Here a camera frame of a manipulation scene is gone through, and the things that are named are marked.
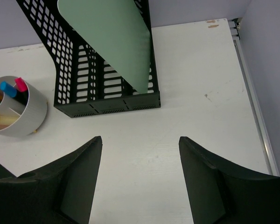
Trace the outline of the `green clipboard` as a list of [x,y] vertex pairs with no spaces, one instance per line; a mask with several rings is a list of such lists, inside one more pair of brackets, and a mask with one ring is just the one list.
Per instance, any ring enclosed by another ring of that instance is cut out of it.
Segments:
[[138,93],[148,91],[151,34],[133,0],[59,0],[60,15]]

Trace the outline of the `black pink highlighter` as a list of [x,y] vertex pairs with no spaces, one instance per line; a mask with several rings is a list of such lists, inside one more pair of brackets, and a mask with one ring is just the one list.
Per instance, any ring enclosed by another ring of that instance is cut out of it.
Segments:
[[16,78],[15,84],[17,87],[17,95],[16,98],[26,105],[28,103],[28,87],[22,78]]

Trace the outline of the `yellow highlighter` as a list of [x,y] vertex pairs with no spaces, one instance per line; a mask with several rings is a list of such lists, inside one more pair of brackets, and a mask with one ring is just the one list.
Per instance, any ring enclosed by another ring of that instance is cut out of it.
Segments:
[[12,125],[19,117],[0,115],[0,125]]

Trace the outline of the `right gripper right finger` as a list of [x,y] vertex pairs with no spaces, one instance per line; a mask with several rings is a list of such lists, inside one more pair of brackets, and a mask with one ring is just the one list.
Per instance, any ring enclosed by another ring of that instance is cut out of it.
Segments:
[[280,176],[242,167],[188,137],[179,151],[195,224],[280,224]]

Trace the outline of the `black blue highlighter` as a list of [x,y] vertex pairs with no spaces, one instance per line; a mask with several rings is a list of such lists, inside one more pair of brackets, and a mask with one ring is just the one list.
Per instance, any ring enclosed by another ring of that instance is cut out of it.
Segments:
[[0,89],[12,99],[16,100],[19,103],[22,103],[20,92],[6,81],[0,83]]

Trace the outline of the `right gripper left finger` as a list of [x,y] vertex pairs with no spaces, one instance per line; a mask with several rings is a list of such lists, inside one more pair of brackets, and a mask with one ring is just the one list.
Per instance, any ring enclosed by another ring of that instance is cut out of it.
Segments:
[[45,166],[15,176],[0,164],[0,224],[87,224],[102,139]]

